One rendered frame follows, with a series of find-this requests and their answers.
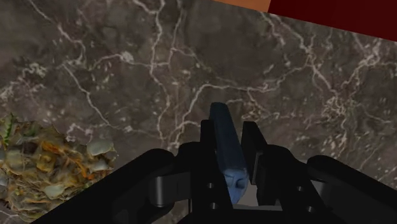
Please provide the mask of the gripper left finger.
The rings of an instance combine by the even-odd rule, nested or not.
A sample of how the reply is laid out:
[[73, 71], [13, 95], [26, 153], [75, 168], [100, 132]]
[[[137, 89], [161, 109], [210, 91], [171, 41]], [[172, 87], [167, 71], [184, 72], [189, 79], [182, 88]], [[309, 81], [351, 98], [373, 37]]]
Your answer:
[[180, 224], [211, 224], [232, 208], [215, 146], [214, 124], [203, 120], [200, 140], [177, 155], [149, 150], [32, 224], [152, 224], [182, 200], [192, 213]]

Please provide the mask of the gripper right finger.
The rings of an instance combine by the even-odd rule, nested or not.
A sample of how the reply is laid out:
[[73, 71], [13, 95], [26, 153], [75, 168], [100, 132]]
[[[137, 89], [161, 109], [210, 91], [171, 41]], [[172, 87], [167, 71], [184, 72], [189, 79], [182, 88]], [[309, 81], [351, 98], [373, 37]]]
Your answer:
[[255, 122], [244, 122], [241, 147], [258, 204], [279, 203], [281, 224], [397, 224], [397, 190], [334, 158], [301, 162]]

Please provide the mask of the blue bar-shaped object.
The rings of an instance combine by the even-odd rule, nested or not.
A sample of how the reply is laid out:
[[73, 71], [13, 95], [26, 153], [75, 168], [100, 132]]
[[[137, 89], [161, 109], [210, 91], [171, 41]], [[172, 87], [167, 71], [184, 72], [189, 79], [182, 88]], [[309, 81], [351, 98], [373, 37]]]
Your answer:
[[226, 181], [232, 204], [237, 204], [246, 192], [249, 174], [228, 106], [213, 102], [209, 119], [214, 124], [219, 169]]

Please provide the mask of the yellow-brown shaggy lump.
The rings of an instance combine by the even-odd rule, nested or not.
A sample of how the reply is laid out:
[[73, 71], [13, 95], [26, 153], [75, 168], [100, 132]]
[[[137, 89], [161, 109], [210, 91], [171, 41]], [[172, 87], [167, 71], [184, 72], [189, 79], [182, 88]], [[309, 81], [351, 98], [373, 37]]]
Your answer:
[[110, 140], [70, 141], [53, 125], [0, 118], [0, 202], [31, 223], [109, 175]]

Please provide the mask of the dark red robot stand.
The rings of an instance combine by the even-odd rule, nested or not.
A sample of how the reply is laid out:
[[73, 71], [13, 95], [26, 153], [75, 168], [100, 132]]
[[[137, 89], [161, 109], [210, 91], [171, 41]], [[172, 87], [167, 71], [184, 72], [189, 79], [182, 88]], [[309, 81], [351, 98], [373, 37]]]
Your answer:
[[268, 12], [397, 41], [397, 0], [271, 0]]

